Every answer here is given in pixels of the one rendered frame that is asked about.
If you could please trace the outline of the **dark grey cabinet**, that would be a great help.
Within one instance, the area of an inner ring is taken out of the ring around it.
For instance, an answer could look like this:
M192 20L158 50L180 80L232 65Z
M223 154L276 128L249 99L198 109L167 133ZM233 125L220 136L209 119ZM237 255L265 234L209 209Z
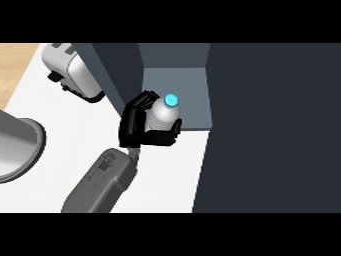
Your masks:
M208 43L72 43L118 114L143 90L178 98L181 130L212 126Z

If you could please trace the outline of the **clear water bottle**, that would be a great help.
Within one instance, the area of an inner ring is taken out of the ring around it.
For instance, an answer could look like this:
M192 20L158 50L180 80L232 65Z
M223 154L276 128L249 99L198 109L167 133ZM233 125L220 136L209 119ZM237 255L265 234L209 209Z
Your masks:
M178 115L178 97L174 94L167 94L152 104L146 116L144 130L168 131L178 119Z

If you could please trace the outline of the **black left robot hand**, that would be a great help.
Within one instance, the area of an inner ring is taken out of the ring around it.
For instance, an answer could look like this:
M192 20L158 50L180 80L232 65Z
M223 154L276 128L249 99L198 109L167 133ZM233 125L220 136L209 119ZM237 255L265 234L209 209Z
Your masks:
M118 140L122 148L138 148L141 145L171 146L175 143L181 119L174 121L168 130L144 130L146 110L158 98L159 95L153 91L143 91L125 104L118 128Z

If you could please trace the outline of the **white and silver toaster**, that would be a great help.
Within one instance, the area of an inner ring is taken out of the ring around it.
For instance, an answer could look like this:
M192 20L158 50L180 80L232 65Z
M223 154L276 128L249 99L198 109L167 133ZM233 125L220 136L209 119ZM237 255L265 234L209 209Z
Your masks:
M105 93L72 44L48 43L41 52L41 61L48 69L47 78L60 84L62 90L88 103L99 102Z

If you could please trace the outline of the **dark grey cabinet door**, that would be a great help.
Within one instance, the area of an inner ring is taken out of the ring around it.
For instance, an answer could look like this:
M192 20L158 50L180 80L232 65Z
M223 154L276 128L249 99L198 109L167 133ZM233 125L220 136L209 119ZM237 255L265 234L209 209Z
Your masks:
M193 211L341 212L341 44L214 44Z

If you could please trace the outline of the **large grey metal cylinder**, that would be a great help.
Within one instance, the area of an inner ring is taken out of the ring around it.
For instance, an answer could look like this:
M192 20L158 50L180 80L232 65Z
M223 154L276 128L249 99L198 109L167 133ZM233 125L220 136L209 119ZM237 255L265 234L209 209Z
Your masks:
M45 130L29 118L0 110L0 184L17 179L37 163L45 146Z

